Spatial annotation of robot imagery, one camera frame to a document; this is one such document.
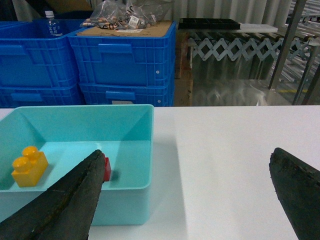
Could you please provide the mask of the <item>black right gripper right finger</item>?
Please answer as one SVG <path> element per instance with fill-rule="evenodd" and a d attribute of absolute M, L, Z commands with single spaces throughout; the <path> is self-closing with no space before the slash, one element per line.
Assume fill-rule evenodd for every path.
<path fill-rule="evenodd" d="M 320 171 L 282 148 L 270 156 L 277 198 L 299 240 L 320 238 Z"/>

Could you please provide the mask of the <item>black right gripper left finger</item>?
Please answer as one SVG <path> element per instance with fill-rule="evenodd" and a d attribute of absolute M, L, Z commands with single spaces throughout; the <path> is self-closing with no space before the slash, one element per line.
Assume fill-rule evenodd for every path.
<path fill-rule="evenodd" d="M 95 150 L 46 191 L 0 223 L 2 240 L 86 240 L 105 174 Z"/>

